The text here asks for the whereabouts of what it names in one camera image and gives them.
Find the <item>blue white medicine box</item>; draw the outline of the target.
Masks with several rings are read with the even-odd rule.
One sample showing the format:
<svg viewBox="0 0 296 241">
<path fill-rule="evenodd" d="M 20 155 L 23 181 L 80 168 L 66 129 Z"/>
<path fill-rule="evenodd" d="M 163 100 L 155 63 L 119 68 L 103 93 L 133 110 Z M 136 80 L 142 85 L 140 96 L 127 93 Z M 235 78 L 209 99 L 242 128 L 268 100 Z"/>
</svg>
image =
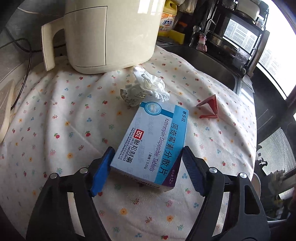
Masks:
<svg viewBox="0 0 296 241">
<path fill-rule="evenodd" d="M 175 187 L 185 143 L 188 110 L 143 101 L 130 123 L 111 168 L 164 191 Z"/>
</svg>

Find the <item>red paper piece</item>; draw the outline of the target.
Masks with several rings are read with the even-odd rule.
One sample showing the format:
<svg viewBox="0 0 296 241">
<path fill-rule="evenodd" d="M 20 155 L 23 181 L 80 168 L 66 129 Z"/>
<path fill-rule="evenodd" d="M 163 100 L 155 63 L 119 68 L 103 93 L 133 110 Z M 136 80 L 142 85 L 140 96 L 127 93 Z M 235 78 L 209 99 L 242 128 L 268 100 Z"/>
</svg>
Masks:
<svg viewBox="0 0 296 241">
<path fill-rule="evenodd" d="M 218 104 L 216 95 L 212 95 L 196 105 L 199 110 L 205 110 L 206 114 L 201 114 L 199 118 L 217 119 Z"/>
</svg>

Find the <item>white tissue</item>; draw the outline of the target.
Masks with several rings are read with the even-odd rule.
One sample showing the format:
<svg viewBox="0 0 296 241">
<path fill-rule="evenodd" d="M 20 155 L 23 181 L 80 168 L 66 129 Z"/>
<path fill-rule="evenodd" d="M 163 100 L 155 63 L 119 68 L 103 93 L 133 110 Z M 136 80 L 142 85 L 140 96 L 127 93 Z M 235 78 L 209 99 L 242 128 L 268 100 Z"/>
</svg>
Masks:
<svg viewBox="0 0 296 241">
<path fill-rule="evenodd" d="M 170 94 L 166 91 L 166 85 L 161 78 L 152 75 L 140 66 L 133 68 L 133 74 L 136 78 L 134 83 L 142 92 L 162 102 L 169 100 Z"/>
</svg>

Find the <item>stainless steel sink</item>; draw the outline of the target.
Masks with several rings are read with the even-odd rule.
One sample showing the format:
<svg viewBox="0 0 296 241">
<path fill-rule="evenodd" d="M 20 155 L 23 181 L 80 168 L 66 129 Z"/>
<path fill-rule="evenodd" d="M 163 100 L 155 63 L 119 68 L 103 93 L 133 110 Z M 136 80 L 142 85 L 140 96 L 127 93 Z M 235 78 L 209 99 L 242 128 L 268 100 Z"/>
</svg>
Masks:
<svg viewBox="0 0 296 241">
<path fill-rule="evenodd" d="M 229 87 L 233 92 L 239 94 L 241 91 L 241 77 L 233 70 L 206 53 L 200 52 L 192 47 L 183 45 L 170 45 L 161 44 L 157 42 L 157 46 L 164 48 L 166 51 L 174 53 L 191 65 L 197 70 L 204 72 L 211 77 L 215 78 L 225 86 Z"/>
</svg>

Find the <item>pink small bottle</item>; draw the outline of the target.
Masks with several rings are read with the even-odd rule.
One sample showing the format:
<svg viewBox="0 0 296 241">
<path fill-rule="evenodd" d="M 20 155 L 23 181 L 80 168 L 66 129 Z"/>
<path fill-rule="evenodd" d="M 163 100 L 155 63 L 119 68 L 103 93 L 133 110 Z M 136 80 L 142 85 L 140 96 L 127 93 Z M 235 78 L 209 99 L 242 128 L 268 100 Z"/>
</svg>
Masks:
<svg viewBox="0 0 296 241">
<path fill-rule="evenodd" d="M 196 49 L 201 52 L 207 52 L 207 46 L 206 46 L 206 36 L 203 34 L 200 34 L 198 44 L 196 46 Z"/>
</svg>

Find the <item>cream induction cooker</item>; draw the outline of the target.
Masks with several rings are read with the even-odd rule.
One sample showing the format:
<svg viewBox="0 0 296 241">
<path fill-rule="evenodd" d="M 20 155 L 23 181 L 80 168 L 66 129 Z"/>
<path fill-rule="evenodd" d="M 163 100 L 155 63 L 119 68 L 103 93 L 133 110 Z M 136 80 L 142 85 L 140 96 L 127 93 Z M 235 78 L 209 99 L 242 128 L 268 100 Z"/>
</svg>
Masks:
<svg viewBox="0 0 296 241">
<path fill-rule="evenodd" d="M 15 90 L 14 80 L 10 80 L 1 89 L 1 132 L 0 142 L 2 143 L 10 125 L 11 106 Z"/>
</svg>

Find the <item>black dish rack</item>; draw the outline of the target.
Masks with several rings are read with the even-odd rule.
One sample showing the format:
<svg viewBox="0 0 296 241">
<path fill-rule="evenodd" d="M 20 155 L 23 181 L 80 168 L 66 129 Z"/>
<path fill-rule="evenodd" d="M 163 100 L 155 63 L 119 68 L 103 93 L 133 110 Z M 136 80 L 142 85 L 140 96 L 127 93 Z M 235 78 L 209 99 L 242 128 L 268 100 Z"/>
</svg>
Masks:
<svg viewBox="0 0 296 241">
<path fill-rule="evenodd" d="M 252 76 L 267 44 L 269 6 L 264 1 L 211 1 L 203 28 L 207 41 Z"/>
</svg>

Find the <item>cream air fryer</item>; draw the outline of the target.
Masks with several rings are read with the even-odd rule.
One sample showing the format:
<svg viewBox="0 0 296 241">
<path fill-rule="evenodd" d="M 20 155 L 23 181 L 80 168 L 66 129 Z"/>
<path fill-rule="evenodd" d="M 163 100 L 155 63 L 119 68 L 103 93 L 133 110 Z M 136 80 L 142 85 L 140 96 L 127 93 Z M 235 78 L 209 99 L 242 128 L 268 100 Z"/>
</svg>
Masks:
<svg viewBox="0 0 296 241">
<path fill-rule="evenodd" d="M 53 39 L 65 32 L 70 65 L 98 74 L 142 64 L 152 57 L 164 1 L 66 1 L 63 17 L 41 27 L 46 71 L 55 68 Z"/>
</svg>

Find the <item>yellow detergent jug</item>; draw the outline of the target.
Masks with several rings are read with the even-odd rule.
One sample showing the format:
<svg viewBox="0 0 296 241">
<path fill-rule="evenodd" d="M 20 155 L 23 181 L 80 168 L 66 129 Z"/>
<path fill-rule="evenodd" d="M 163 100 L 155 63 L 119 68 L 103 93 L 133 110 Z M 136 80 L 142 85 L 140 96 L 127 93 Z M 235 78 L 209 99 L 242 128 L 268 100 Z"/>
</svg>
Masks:
<svg viewBox="0 0 296 241">
<path fill-rule="evenodd" d="M 184 44 L 185 35 L 173 30 L 176 23 L 178 5 L 174 1 L 165 1 L 161 21 L 159 24 L 159 38 L 169 38 L 174 42 Z"/>
</svg>

